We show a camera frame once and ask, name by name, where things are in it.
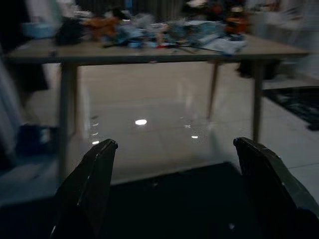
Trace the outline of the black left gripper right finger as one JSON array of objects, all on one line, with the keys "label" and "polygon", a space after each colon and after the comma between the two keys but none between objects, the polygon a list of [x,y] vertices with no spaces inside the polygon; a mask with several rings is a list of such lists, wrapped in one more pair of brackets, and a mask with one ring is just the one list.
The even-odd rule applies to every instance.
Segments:
[{"label": "black left gripper right finger", "polygon": [[319,205],[282,159],[246,137],[233,144],[266,238],[317,239]]}]

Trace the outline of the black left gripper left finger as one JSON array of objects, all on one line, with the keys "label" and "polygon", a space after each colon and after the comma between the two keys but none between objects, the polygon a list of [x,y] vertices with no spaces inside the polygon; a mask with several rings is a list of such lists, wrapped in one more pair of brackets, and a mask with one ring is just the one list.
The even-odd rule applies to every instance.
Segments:
[{"label": "black left gripper left finger", "polygon": [[58,188],[51,239],[95,239],[107,207],[118,144],[106,139],[94,145]]}]

